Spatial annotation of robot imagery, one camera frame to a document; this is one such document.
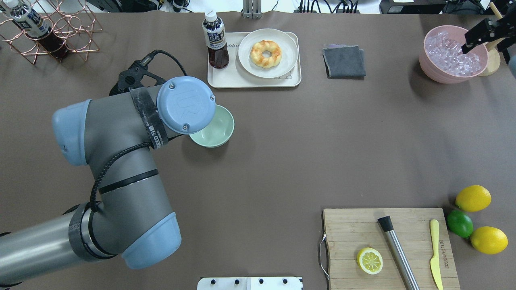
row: dark liquid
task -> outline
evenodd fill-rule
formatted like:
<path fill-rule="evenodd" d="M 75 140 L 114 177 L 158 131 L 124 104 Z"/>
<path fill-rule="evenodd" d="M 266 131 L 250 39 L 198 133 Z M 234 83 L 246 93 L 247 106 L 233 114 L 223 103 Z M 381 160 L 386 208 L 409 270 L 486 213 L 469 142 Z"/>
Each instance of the dark liquid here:
<path fill-rule="evenodd" d="M 65 40 L 57 37 L 50 27 L 47 35 L 34 40 L 55 58 L 61 59 L 68 55 L 68 48 L 65 45 Z"/>
<path fill-rule="evenodd" d="M 223 69 L 229 64 L 228 44 L 223 48 L 214 50 L 208 47 L 209 65 L 216 69 Z"/>

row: napkin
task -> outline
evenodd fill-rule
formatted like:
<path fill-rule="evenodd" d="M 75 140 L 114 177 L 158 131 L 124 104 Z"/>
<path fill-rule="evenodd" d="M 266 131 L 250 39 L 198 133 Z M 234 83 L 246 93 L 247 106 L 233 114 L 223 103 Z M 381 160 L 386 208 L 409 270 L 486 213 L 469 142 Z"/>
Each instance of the napkin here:
<path fill-rule="evenodd" d="M 330 44 L 322 53 L 329 78 L 365 76 L 364 50 L 358 45 Z"/>

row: wooden cutting board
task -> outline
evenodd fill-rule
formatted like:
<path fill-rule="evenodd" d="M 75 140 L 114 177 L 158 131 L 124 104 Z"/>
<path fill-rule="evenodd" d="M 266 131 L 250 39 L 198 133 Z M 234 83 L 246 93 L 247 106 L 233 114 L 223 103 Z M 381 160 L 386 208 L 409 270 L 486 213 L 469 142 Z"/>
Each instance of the wooden cutting board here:
<path fill-rule="evenodd" d="M 384 216 L 391 216 L 394 231 L 421 290 L 437 289 L 430 271 L 433 255 L 430 220 L 438 220 L 443 287 L 460 289 L 442 208 L 326 208 L 323 219 L 330 290 L 406 289 L 377 221 Z M 376 275 L 367 274 L 357 265 L 357 254 L 365 247 L 376 249 L 383 257 L 383 269 Z"/>

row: lime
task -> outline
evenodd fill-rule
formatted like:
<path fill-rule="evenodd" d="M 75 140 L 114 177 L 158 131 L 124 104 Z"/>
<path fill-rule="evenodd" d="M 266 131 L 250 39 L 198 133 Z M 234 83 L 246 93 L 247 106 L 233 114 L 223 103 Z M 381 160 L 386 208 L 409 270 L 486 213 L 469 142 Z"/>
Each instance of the lime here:
<path fill-rule="evenodd" d="M 378 274 L 383 267 L 382 255 L 373 248 L 363 248 L 358 252 L 357 263 L 366 273 Z"/>
<path fill-rule="evenodd" d="M 484 254 L 498 254 L 507 248 L 509 241 L 500 229 L 493 227 L 477 228 L 470 236 L 473 248 Z"/>
<path fill-rule="evenodd" d="M 473 233 L 473 222 L 465 213 L 453 210 L 446 218 L 448 228 L 458 236 L 467 238 Z"/>
<path fill-rule="evenodd" d="M 455 199 L 455 205 L 466 212 L 477 212 L 488 207 L 491 194 L 480 185 L 468 186 L 461 190 Z"/>

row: brown tabletop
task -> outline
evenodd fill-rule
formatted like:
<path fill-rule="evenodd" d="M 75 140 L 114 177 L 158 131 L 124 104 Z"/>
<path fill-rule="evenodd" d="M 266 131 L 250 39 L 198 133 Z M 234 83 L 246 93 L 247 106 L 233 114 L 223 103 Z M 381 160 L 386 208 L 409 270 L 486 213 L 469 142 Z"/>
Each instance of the brown tabletop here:
<path fill-rule="evenodd" d="M 181 137 L 154 157 L 177 213 L 183 242 L 164 261 L 130 270 L 117 257 L 28 280 L 14 289 L 195 289 L 200 277 L 302 276 L 325 289 L 317 245 L 326 207 L 443 207 L 472 184 L 493 201 L 470 216 L 475 227 L 504 230 L 509 247 L 485 255 L 450 234 L 462 289 L 516 284 L 516 80 L 505 64 L 456 85 L 427 78 L 422 40 L 443 24 L 471 28 L 456 15 L 221 13 L 226 31 L 276 28 L 299 37 L 302 81 L 295 88 L 213 89 L 236 127 L 222 147 Z M 87 62 L 41 57 L 32 66 L 0 44 L 0 232 L 59 216 L 88 200 L 88 167 L 67 163 L 51 116 L 107 96 L 118 74 L 154 49 L 176 56 L 206 80 L 199 13 L 98 14 L 105 31 Z M 367 76 L 328 79 L 321 50 L 330 43 L 365 50 Z M 150 64 L 180 75 L 165 56 Z"/>

